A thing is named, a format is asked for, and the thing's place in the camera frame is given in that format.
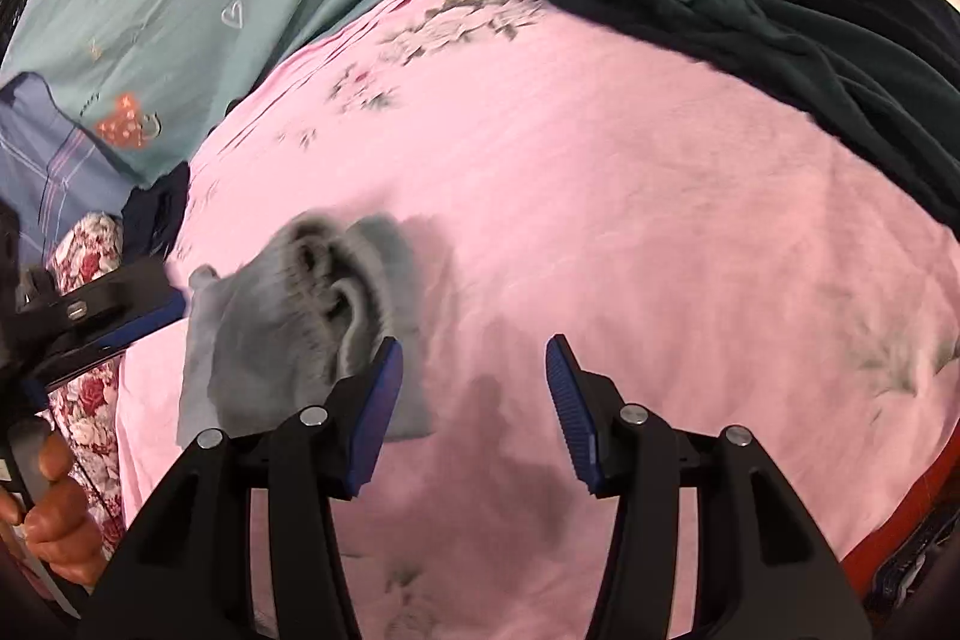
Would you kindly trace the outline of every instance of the heart pattern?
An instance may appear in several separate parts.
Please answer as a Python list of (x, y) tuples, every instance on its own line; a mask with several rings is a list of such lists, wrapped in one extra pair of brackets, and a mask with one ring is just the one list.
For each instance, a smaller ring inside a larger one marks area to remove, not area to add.
[(234, 1), (220, 13), (220, 20), (224, 25), (236, 28), (238, 31), (243, 28), (243, 2)]
[(156, 115), (144, 115), (140, 102), (131, 92), (119, 95), (113, 113), (93, 126), (94, 133), (114, 148), (139, 150), (160, 135)]

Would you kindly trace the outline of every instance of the floral pattern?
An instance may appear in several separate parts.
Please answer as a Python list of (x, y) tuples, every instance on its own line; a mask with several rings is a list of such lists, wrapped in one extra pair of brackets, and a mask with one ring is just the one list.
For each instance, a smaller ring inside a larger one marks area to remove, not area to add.
[[(50, 268), (61, 293), (120, 266), (121, 234), (107, 215), (87, 215), (64, 237)], [(47, 416), (67, 440), (77, 463), (71, 476), (86, 492), (90, 512), (113, 554), (124, 533), (115, 429), (119, 359), (86, 372), (50, 395)]]
[[(341, 113), (382, 110), (397, 102), (400, 89), (388, 82), (394, 68), (428, 57), (448, 47), (462, 47), (493, 37), (515, 39), (522, 28), (537, 23), (544, 11), (540, 0), (443, 0), (424, 18), (390, 34), (382, 42), (376, 63), (351, 64), (330, 89), (328, 101)], [(310, 134), (296, 137), (308, 148)]]

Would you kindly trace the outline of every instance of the dark green cloth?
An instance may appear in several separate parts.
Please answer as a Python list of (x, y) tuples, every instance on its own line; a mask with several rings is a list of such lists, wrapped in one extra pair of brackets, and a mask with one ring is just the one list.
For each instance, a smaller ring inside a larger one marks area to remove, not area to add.
[(960, 91), (866, 28), (782, 0), (549, 0), (810, 113), (960, 236)]

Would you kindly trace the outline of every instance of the red floral fabric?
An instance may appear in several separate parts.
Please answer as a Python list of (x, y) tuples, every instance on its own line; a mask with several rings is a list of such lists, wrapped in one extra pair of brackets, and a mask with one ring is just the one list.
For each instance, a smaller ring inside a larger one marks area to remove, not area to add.
[[(113, 219), (87, 215), (51, 258), (50, 271), (59, 291), (70, 292), (114, 271), (120, 266), (120, 250), (120, 229)], [(75, 453), (71, 475), (86, 491), (107, 557), (125, 530), (115, 429), (118, 379), (119, 359), (113, 359), (52, 393), (48, 413)]]

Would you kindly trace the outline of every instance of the blue gripper pad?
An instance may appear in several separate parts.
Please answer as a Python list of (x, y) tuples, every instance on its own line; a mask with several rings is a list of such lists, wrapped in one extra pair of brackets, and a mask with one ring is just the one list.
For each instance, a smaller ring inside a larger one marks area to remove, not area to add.
[(165, 329), (176, 323), (186, 312), (186, 299), (177, 289), (170, 290), (170, 297), (163, 307), (139, 316), (138, 319), (123, 324), (107, 335), (102, 336), (94, 344), (108, 350), (119, 350), (132, 345), (144, 336), (152, 335), (160, 329)]
[(546, 343), (546, 383), (560, 418), (573, 470), (578, 479), (587, 484), (589, 492), (596, 494), (604, 482), (597, 429), (577, 383), (580, 367), (569, 348), (565, 349), (565, 340), (561, 342), (562, 339), (554, 336)]
[(390, 416), (394, 413), (400, 385), (403, 383), (403, 349), (395, 339), (384, 340), (371, 365), (376, 373), (363, 410), (357, 416), (350, 436), (350, 463), (347, 469), (347, 491), (356, 496), (370, 482), (373, 467), (380, 456), (380, 447), (387, 434)]

